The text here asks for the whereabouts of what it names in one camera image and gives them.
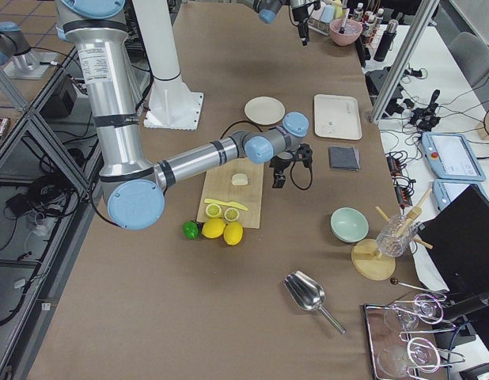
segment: light green bowl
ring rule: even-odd
[[[370,226],[366,217],[354,208],[343,207],[331,216],[332,233],[345,243],[355,243],[366,237]]]

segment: black bottle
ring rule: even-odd
[[[399,22],[397,20],[389,21],[387,25],[387,29],[384,31],[384,34],[381,36],[380,43],[378,44],[377,52],[374,54],[374,60],[378,62],[383,62],[385,56],[389,52],[390,45],[396,36],[397,25]]]

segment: lime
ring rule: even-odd
[[[223,232],[223,240],[228,245],[236,245],[243,238],[243,226],[239,222],[231,222]]]
[[[236,222],[239,219],[239,211],[234,207],[229,207],[226,212],[223,213],[223,218],[227,222]]]
[[[213,218],[204,223],[202,233],[206,238],[215,239],[222,236],[225,228],[226,223],[223,219]]]
[[[220,218],[222,216],[222,208],[216,203],[210,203],[206,206],[206,216],[208,218]]]
[[[188,239],[195,239],[199,236],[199,226],[194,221],[185,222],[183,224],[183,234]]]

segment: white plate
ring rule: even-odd
[[[362,137],[357,99],[338,95],[315,95],[315,134],[330,139]]]
[[[283,118],[285,107],[273,97],[255,97],[245,105],[244,114],[254,123],[271,125]]]

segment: white desk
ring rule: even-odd
[[[372,59],[370,61],[366,61],[365,71],[382,69],[386,66],[391,66],[407,31],[407,26],[400,26],[398,28],[392,50],[387,54],[385,61],[382,63]],[[410,67],[415,70],[425,68],[428,75],[426,79],[421,80],[409,77],[411,78],[409,83],[402,82],[401,84],[407,91],[407,94],[404,92],[405,98],[419,97],[418,102],[426,105],[429,103],[433,91],[439,89],[440,96],[437,102],[440,105],[443,105],[444,103],[451,102],[460,94],[471,90],[470,85],[464,78],[464,75],[461,73],[461,70],[457,66],[448,48],[445,46],[442,38],[438,34],[438,31],[434,27],[427,27],[424,31],[423,38],[420,40],[419,45],[411,56]],[[448,104],[447,107],[453,111],[463,112],[474,105],[478,105],[479,103],[480,101],[476,95],[470,91],[469,93],[466,93],[465,95],[456,99],[453,103]],[[433,128],[433,132],[469,131],[464,133],[468,140],[479,143],[489,143],[488,140],[482,140],[478,136],[478,133],[474,130],[478,124],[478,121],[464,115],[453,115],[446,118],[443,117],[452,113],[453,112],[449,111],[448,109],[440,109],[438,116],[440,116],[442,119],[440,120],[439,125]],[[485,116],[485,110],[482,106],[475,107],[474,109],[471,109],[465,113],[478,120],[482,120]],[[401,134],[402,123],[405,124],[407,120],[398,120],[401,117],[408,118],[409,116],[410,112],[406,111],[403,115],[394,115],[390,120],[381,120],[378,124],[378,127],[382,131],[395,131],[392,134],[381,134],[384,151],[386,153],[390,150],[406,150],[409,157],[415,156],[416,148],[414,146],[407,145],[405,143],[407,136]],[[406,127],[406,129],[408,131],[415,130],[413,127]],[[489,146],[474,143],[470,145],[472,146],[472,149],[477,157],[489,156]],[[487,179],[483,182],[483,187],[489,198],[489,160],[480,160],[479,163],[487,176]],[[417,183],[415,184],[415,194],[412,196],[412,202],[413,204],[416,204],[422,194],[431,186],[432,181],[436,176],[430,170],[429,164],[425,158],[418,161],[409,162],[407,164],[407,174],[410,178],[415,178],[417,180]],[[433,196],[431,196],[423,204],[422,209],[423,213],[419,219],[423,221],[430,220],[439,213],[436,200]],[[430,258],[427,256],[426,250],[420,246],[414,258],[415,265],[419,273],[419,278],[429,286],[429,282],[432,281],[432,279],[429,279],[428,277],[430,277],[430,273],[433,271],[433,265]],[[477,341],[475,342],[458,346],[456,351],[466,356],[466,362],[453,366],[453,378],[460,378],[459,375],[456,374],[458,371],[474,367],[480,363],[489,362],[489,352],[483,346],[479,337],[477,337]]]

